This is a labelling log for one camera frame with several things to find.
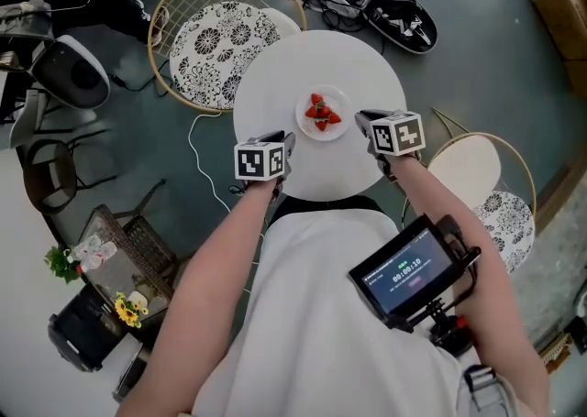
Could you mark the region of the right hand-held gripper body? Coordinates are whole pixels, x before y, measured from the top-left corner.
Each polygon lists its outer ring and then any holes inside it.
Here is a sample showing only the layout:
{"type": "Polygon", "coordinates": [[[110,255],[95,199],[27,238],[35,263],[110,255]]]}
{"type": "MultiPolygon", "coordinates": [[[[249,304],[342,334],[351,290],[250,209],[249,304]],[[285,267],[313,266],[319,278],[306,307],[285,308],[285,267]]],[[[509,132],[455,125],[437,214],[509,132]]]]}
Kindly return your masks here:
{"type": "Polygon", "coordinates": [[[396,181],[391,169],[391,157],[412,157],[421,160],[426,138],[420,114],[399,111],[397,115],[371,122],[368,152],[375,158],[384,176],[396,181]]]}

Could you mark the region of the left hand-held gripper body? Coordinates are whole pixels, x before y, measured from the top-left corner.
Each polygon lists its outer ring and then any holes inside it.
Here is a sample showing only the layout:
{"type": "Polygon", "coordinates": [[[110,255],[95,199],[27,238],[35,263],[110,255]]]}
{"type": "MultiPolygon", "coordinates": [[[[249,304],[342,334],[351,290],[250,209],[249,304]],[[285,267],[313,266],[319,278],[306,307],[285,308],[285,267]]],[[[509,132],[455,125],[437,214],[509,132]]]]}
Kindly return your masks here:
{"type": "Polygon", "coordinates": [[[237,143],[234,147],[234,194],[244,194],[253,185],[272,183],[271,202],[276,201],[291,172],[290,157],[296,143],[295,134],[285,133],[282,143],[237,143]]]}

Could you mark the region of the white round plate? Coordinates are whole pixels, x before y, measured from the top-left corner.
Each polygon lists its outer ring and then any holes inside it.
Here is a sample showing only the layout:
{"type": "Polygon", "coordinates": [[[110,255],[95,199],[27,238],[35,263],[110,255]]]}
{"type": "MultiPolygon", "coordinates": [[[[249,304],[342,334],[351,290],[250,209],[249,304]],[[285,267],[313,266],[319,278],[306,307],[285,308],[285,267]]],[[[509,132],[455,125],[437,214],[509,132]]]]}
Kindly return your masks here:
{"type": "Polygon", "coordinates": [[[307,137],[316,141],[332,141],[341,137],[349,128],[350,102],[347,96],[339,89],[330,85],[317,85],[302,92],[295,106],[294,116],[298,127],[307,137]],[[322,95],[323,102],[312,104],[312,93],[322,95]],[[326,130],[320,131],[315,126],[315,121],[322,119],[306,117],[305,111],[310,106],[318,107],[323,104],[329,106],[331,111],[337,113],[341,118],[341,122],[334,125],[328,123],[326,130]]]}

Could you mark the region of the person's left forearm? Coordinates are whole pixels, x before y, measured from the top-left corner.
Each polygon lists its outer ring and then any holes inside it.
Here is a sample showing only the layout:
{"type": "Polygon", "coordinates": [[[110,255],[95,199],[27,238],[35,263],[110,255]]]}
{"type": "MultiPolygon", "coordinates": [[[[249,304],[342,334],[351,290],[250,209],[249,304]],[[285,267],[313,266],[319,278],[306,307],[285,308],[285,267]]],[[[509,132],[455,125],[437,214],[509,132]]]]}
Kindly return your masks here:
{"type": "Polygon", "coordinates": [[[255,182],[188,263],[146,369],[116,417],[178,417],[223,359],[275,181],[255,182]]]}

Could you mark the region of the person's right forearm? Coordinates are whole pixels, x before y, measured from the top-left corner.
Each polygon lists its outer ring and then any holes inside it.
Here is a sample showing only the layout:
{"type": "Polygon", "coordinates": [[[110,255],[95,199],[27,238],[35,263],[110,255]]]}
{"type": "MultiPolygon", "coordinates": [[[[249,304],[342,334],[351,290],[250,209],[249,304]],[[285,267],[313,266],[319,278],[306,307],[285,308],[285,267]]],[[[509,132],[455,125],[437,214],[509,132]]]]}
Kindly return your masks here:
{"type": "Polygon", "coordinates": [[[417,159],[391,157],[390,163],[417,214],[426,214],[434,222],[451,216],[465,244],[481,249],[476,286],[456,313],[467,319],[480,361],[512,385],[524,403],[524,415],[548,417],[548,373],[526,336],[513,285],[489,233],[467,205],[417,159]]]}

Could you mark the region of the round white table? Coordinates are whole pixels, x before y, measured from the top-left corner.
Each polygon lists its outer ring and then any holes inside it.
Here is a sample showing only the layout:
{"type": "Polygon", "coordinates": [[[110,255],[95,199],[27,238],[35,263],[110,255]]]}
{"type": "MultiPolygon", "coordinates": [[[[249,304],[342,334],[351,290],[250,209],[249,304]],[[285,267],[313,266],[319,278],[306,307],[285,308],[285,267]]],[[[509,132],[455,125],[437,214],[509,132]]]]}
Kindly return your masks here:
{"type": "Polygon", "coordinates": [[[345,199],[382,178],[355,122],[360,110],[405,109],[391,65],[365,42],[333,31],[305,31],[265,48],[247,68],[233,109],[238,141],[283,130],[294,133],[291,173],[282,190],[307,201],[345,199]],[[330,85],[350,102],[350,125],[338,139],[316,141],[298,127],[294,111],[302,92],[330,85]]]}

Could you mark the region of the person's black trousers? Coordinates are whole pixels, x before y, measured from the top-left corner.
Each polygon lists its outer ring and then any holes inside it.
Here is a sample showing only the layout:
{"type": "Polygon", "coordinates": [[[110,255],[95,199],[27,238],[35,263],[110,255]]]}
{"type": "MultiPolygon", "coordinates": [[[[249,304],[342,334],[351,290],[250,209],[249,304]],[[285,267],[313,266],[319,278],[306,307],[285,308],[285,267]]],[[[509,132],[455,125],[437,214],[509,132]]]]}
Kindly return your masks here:
{"type": "Polygon", "coordinates": [[[364,195],[354,195],[346,199],[325,202],[307,201],[286,196],[275,210],[270,225],[273,225],[288,214],[329,210],[371,210],[382,213],[381,207],[373,199],[364,195]]]}

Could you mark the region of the floral round cushion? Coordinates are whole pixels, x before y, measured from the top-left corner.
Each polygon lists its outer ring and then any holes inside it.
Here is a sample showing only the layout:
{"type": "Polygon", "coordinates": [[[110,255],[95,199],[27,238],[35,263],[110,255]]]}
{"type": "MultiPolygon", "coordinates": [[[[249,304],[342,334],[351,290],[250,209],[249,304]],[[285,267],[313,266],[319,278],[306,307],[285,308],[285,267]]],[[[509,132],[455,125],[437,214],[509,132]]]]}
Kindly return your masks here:
{"type": "Polygon", "coordinates": [[[536,225],[529,206],[510,192],[492,191],[473,212],[492,237],[506,270],[512,273],[519,268],[535,241],[536,225]]]}
{"type": "Polygon", "coordinates": [[[182,25],[172,43],[170,70],[175,87],[199,107],[231,110],[249,65],[281,38],[270,16],[253,5],[208,5],[182,25]]]}

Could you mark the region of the black monitor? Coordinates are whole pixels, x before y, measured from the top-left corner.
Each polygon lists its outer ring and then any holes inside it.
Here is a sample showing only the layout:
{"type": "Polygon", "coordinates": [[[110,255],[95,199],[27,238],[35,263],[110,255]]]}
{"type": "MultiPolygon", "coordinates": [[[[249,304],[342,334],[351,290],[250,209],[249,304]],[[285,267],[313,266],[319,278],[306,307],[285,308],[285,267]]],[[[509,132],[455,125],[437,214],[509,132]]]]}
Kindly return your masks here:
{"type": "Polygon", "coordinates": [[[452,217],[435,224],[424,214],[351,269],[349,278],[388,328],[409,330],[409,319],[463,273],[467,252],[452,217]]]}

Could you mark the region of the wicker side table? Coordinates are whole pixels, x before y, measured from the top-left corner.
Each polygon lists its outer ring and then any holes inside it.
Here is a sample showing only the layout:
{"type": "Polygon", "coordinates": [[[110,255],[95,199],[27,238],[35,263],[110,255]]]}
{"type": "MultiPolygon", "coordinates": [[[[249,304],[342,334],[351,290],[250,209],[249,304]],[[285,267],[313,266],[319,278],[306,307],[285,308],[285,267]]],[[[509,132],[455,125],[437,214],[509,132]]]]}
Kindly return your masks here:
{"type": "Polygon", "coordinates": [[[114,254],[96,269],[85,272],[83,280],[97,290],[110,310],[115,309],[119,293],[128,297],[136,291],[147,299],[149,313],[139,317],[140,328],[121,324],[147,346],[154,345],[161,329],[180,266],[179,258],[143,215],[152,196],[164,184],[164,180],[157,182],[132,210],[115,214],[104,204],[95,207],[80,238],[84,241],[96,235],[114,244],[114,254]]]}

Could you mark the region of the person's white shirt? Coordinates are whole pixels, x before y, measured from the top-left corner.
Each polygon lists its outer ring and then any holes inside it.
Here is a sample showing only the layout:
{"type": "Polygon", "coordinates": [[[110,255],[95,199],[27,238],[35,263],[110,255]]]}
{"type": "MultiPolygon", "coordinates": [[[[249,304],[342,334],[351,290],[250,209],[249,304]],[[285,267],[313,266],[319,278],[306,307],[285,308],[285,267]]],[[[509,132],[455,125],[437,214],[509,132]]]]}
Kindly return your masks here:
{"type": "Polygon", "coordinates": [[[288,214],[267,231],[244,324],[196,417],[457,417],[459,362],[387,328],[349,271],[396,236],[373,210],[288,214]]]}

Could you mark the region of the sunflower bouquet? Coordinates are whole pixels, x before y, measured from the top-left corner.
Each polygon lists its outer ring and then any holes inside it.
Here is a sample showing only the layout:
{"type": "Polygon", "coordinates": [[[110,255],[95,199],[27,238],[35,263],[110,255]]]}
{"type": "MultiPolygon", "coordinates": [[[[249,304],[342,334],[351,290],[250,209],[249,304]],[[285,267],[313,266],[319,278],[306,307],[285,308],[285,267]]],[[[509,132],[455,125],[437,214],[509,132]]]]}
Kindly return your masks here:
{"type": "Polygon", "coordinates": [[[115,310],[120,320],[131,328],[142,326],[141,318],[149,314],[146,307],[130,301],[122,292],[116,294],[115,310]]]}

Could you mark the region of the green potted plant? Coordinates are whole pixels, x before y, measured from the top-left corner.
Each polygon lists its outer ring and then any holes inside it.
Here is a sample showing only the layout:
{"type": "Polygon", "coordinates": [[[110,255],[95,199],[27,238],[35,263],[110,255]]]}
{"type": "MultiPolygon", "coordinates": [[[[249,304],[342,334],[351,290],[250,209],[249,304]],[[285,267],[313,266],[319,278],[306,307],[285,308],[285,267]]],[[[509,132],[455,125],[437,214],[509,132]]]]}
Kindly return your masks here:
{"type": "Polygon", "coordinates": [[[68,248],[51,247],[44,257],[44,262],[51,273],[66,284],[81,277],[80,262],[74,260],[68,248]]]}

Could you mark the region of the black bin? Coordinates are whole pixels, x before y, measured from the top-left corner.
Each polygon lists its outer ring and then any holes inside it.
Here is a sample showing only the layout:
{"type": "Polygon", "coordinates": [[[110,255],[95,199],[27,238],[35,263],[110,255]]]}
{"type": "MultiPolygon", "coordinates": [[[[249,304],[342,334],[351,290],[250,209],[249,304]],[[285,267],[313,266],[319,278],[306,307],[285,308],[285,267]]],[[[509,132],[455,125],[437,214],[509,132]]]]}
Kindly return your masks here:
{"type": "Polygon", "coordinates": [[[130,360],[125,371],[120,376],[120,379],[112,392],[113,399],[116,403],[122,403],[129,392],[137,385],[146,369],[149,358],[150,349],[141,345],[137,353],[130,360]]]}
{"type": "Polygon", "coordinates": [[[60,356],[83,372],[102,368],[127,334],[127,326],[91,284],[50,317],[48,335],[60,356]]]}

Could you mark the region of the black metal frame chair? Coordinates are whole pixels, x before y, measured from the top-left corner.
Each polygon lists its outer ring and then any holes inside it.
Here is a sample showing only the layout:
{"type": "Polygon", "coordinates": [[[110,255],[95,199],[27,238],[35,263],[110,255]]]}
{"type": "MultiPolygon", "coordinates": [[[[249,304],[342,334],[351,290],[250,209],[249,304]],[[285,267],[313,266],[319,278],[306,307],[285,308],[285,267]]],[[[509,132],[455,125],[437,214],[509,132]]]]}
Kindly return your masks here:
{"type": "Polygon", "coordinates": [[[43,215],[58,214],[78,192],[117,179],[116,175],[112,175],[93,183],[85,183],[78,175],[74,161],[74,151],[85,140],[106,132],[107,129],[101,129],[67,142],[43,138],[29,147],[24,158],[23,178],[27,196],[38,212],[43,215]]]}

